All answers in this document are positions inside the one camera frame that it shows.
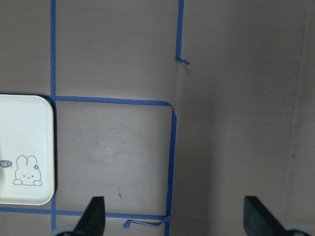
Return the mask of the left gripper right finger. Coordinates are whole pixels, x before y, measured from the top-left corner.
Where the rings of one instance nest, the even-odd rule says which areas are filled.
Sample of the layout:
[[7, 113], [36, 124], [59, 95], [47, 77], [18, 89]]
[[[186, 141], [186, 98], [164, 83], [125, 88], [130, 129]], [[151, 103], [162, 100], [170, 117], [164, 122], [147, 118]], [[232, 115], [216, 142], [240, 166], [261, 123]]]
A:
[[248, 236], [285, 236], [285, 228], [256, 196], [246, 196], [243, 227]]

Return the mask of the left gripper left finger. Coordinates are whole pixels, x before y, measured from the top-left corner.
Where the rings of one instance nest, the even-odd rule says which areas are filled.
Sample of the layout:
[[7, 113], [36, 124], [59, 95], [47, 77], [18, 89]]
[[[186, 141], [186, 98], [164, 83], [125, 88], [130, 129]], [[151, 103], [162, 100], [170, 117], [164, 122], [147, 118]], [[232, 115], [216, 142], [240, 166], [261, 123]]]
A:
[[102, 236], [105, 230], [104, 197], [92, 197], [73, 230], [75, 236]]

